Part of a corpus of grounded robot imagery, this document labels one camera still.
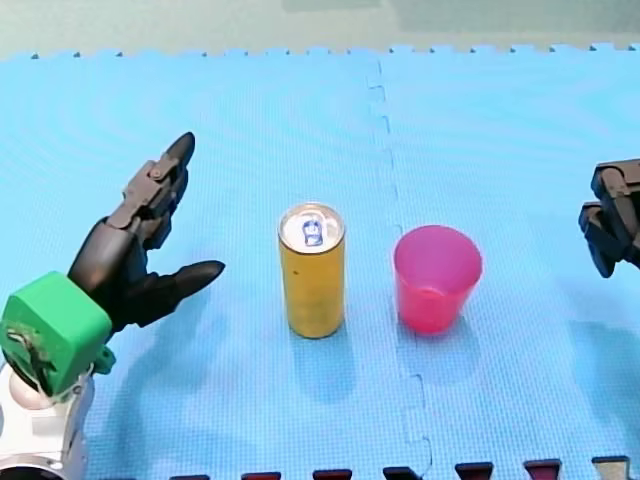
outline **can lid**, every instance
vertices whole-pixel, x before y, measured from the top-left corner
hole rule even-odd
[[[284,244],[296,252],[322,253],[340,243],[344,222],[331,207],[304,203],[282,216],[278,233]]]

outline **interlocking foam tile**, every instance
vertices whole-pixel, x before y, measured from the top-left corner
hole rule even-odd
[[[377,65],[322,50],[0,64],[2,298],[66,271],[129,178],[187,130],[189,188],[150,269],[227,265],[171,318],[113,340],[118,363],[97,378],[86,428],[90,479],[427,471],[424,419],[395,354]],[[277,223],[307,200],[333,205],[348,228],[348,321],[321,342],[290,333],[282,308]]]
[[[640,157],[640,55],[393,52],[378,114],[398,229],[453,226],[485,261],[449,335],[398,332],[403,375],[423,391],[426,478],[453,478],[464,462],[491,462],[493,480],[527,478],[525,462],[549,458],[567,479],[598,478],[594,456],[637,467],[638,272],[601,279],[577,218],[598,162]]]

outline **plastic cup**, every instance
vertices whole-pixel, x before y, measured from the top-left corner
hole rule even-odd
[[[398,316],[421,334],[449,329],[482,275],[482,256],[473,241],[441,225],[404,235],[393,263]]]

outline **robotic thumb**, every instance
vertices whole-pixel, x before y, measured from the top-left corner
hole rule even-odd
[[[225,264],[218,260],[198,262],[182,267],[172,275],[178,296],[187,298],[211,284],[224,271]]]

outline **energy drink can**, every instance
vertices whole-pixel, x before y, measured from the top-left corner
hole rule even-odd
[[[287,320],[298,335],[327,337],[344,321],[344,237],[340,215],[319,203],[295,206],[280,220]]]

